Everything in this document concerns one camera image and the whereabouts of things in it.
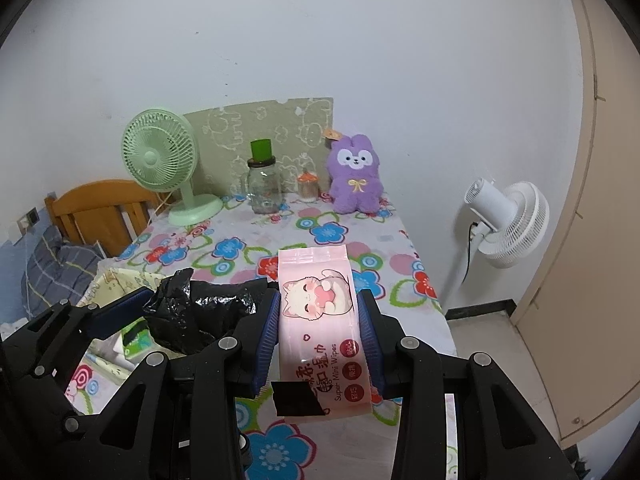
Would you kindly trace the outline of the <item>pink wet wipes pack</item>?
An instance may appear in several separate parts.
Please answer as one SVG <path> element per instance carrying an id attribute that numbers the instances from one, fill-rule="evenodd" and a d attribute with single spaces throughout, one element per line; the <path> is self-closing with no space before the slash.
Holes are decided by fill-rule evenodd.
<path id="1" fill-rule="evenodd" d="M 311 422 L 369 413 L 370 377 L 346 247 L 281 250 L 278 283 L 277 414 Z"/>

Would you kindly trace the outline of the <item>yellow cartoon storage box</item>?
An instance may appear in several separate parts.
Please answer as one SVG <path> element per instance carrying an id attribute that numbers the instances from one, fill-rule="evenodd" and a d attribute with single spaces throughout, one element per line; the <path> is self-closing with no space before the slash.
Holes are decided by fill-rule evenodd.
<path id="1" fill-rule="evenodd" d="M 122 382 L 139 363 L 127 361 L 122 354 L 120 331 L 138 318 L 142 307 L 151 298 L 163 279 L 162 274 L 111 268 L 95 278 L 79 307 L 100 308 L 96 322 L 90 328 L 93 341 L 88 358 L 104 367 Z"/>

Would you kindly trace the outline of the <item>glass mason jar mug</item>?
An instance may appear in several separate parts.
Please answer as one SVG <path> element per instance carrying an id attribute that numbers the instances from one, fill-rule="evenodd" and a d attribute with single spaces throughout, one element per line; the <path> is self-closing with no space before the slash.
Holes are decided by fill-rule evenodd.
<path id="1" fill-rule="evenodd" d="M 242 177 L 243 191 L 255 214 L 275 214 L 283 203 L 280 172 L 274 156 L 247 161 L 247 173 Z"/>

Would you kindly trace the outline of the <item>purple plush bunny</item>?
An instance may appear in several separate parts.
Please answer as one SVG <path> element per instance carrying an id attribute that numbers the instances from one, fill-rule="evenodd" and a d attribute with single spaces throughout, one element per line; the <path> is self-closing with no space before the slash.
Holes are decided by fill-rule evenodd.
<path id="1" fill-rule="evenodd" d="M 384 192 L 380 159 L 367 136 L 358 133 L 333 140 L 326 169 L 329 196 L 338 214 L 375 214 L 380 209 Z"/>

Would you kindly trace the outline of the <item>black plastic bag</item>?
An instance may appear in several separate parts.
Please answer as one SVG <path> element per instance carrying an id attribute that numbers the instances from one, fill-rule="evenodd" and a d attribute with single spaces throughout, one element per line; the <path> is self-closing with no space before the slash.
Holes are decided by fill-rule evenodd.
<path id="1" fill-rule="evenodd" d="M 240 284 L 213 284 L 192 278 L 182 269 L 163 278 L 142 307 L 154 341 L 176 353 L 198 353 L 233 333 L 262 302 L 268 281 L 256 278 Z"/>

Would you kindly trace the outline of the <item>floral tablecloth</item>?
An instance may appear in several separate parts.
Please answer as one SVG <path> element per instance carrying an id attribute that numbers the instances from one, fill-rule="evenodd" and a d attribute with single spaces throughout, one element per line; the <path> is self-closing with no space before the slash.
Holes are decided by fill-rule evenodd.
<path id="1" fill-rule="evenodd" d="M 190 281 L 277 292 L 280 341 L 257 392 L 235 401 L 253 456 L 250 479 L 386 479 L 400 424 L 399 396 L 384 399 L 363 353 L 358 296 L 397 318 L 438 352 L 454 341 L 436 292 L 397 214 L 339 214 L 327 201 L 289 197 L 260 216 L 240 196 L 213 218 L 173 226 L 157 218 L 99 267 L 83 304 L 105 306 L 183 271 Z"/>

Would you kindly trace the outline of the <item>green patterned board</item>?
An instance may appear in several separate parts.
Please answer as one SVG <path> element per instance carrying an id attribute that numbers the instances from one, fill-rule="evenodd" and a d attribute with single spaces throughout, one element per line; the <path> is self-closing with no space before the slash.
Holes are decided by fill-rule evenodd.
<path id="1" fill-rule="evenodd" d="M 309 172 L 329 188 L 326 159 L 333 127 L 331 98 L 299 98 L 226 105 L 186 114 L 198 142 L 192 177 L 197 193 L 242 194 L 248 162 L 272 157 L 284 192 Z"/>

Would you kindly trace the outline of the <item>green desk fan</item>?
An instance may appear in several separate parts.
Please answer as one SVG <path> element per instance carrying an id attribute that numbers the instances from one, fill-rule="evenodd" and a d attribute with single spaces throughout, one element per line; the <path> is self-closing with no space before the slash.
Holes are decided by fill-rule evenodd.
<path id="1" fill-rule="evenodd" d="M 198 142 L 183 116 L 163 108 L 137 114 L 122 134 L 120 154 L 130 176 L 142 188 L 154 193 L 179 193 L 178 202 L 168 209 L 168 222 L 173 226 L 194 226 L 221 212 L 221 198 L 193 191 Z"/>

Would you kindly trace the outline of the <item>green cup on jar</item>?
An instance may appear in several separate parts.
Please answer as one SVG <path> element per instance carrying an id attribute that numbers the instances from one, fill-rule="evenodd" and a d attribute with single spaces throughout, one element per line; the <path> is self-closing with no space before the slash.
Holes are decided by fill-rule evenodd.
<path id="1" fill-rule="evenodd" d="M 272 146 L 270 139 L 256 139 L 250 142 L 252 159 L 254 162 L 266 162 L 272 157 Z"/>

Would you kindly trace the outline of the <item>wall power outlet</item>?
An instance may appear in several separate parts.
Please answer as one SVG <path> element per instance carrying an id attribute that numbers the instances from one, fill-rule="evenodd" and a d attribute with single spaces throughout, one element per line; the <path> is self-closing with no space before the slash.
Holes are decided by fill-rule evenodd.
<path id="1" fill-rule="evenodd" d="M 40 217 L 38 214 L 38 210 L 36 208 L 32 208 L 17 220 L 17 226 L 20 229 L 20 232 L 22 234 L 25 234 L 31 228 L 33 228 L 39 222 L 39 220 Z"/>

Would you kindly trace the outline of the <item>green tissue pack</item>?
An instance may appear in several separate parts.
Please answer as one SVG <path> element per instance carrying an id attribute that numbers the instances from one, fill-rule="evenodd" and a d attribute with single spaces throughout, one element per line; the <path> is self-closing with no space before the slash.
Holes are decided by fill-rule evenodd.
<path id="1" fill-rule="evenodd" d="M 122 354 L 131 363 L 139 363 L 149 353 L 158 349 L 149 324 L 145 318 L 138 318 L 120 331 Z"/>

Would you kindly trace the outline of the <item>white standing fan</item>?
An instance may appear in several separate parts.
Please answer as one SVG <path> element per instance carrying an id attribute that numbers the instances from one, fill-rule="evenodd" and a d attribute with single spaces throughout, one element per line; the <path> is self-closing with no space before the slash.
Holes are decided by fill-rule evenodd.
<path id="1" fill-rule="evenodd" d="M 512 268 L 537 249 L 550 221 L 548 200 L 528 181 L 500 190 L 494 182 L 478 178 L 464 193 L 463 203 L 475 219 L 466 230 L 463 258 L 452 283 L 440 296 L 446 311 L 452 308 L 450 297 L 468 278 L 476 256 L 495 269 Z"/>

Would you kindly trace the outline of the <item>toothpick jar orange lid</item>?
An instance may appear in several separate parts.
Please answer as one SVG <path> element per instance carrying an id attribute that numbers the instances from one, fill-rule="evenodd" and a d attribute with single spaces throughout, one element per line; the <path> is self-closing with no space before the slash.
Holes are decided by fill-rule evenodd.
<path id="1" fill-rule="evenodd" d="M 299 199 L 305 203 L 314 203 L 320 195 L 319 178 L 305 170 L 296 179 Z"/>

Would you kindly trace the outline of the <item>grey plaid pillow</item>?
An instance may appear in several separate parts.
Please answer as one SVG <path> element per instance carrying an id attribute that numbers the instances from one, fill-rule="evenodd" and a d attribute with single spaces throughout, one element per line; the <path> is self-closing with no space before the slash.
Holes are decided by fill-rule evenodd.
<path id="1" fill-rule="evenodd" d="M 23 308 L 28 318 L 67 300 L 78 304 L 105 258 L 99 243 L 75 244 L 48 226 L 27 260 L 21 280 Z"/>

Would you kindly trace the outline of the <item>wooden bed headboard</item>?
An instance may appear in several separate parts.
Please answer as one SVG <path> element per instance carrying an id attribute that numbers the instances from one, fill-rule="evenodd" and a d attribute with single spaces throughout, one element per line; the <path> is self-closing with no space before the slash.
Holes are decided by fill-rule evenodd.
<path id="1" fill-rule="evenodd" d="M 111 179 L 83 184 L 60 197 L 50 194 L 44 206 L 66 240 L 99 243 L 107 257 L 116 257 L 146 229 L 153 211 L 166 208 L 167 197 L 133 180 Z"/>

